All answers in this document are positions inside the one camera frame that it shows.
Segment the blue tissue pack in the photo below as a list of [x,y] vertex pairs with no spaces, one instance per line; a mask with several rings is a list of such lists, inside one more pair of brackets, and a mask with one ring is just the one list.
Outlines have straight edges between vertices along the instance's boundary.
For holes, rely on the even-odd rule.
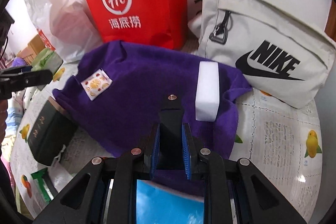
[[148,181],[137,181],[137,223],[203,223],[203,201]]

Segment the dark green box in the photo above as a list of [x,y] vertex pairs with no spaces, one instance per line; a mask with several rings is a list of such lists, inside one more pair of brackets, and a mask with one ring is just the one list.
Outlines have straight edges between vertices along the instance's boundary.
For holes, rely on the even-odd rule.
[[28,145],[34,159],[51,166],[62,149],[70,143],[78,124],[52,97],[40,111],[28,137]]

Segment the small fruit print packet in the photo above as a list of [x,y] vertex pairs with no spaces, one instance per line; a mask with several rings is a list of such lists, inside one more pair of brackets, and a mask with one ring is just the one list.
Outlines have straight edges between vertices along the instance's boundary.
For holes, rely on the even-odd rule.
[[81,85],[88,96],[93,101],[101,93],[111,86],[113,80],[102,70],[98,69],[95,73],[89,76],[87,79],[81,82]]

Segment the white foam sponge block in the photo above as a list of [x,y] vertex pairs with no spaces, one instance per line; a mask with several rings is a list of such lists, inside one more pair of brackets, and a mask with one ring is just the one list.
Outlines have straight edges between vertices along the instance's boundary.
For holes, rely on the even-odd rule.
[[216,120],[220,104],[219,92],[218,63],[201,61],[195,97],[195,119],[197,121],[214,122]]

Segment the white plastic bag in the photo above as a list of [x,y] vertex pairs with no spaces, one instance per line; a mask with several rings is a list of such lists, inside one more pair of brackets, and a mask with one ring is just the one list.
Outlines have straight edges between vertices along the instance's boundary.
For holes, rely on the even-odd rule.
[[45,46],[71,63],[102,45],[82,0],[25,0],[32,24]]

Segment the purple towel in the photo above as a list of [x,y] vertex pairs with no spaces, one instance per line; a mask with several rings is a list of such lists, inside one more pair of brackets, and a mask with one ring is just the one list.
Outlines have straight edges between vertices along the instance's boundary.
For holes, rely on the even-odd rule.
[[[76,75],[54,89],[56,102],[114,157],[134,148],[159,121],[163,101],[171,94],[182,101],[183,121],[191,133],[224,159],[229,158],[238,129],[235,101],[251,91],[242,72],[219,65],[220,104],[214,122],[195,119],[195,97],[202,58],[161,47],[105,43],[86,53]],[[102,69],[113,83],[91,101],[81,82]]]

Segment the grey Nike bag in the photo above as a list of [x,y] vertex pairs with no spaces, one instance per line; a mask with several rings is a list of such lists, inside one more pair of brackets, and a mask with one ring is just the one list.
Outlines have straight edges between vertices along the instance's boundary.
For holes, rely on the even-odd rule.
[[201,0],[189,22],[198,55],[239,69],[249,84],[300,109],[323,87],[335,41],[275,0]]

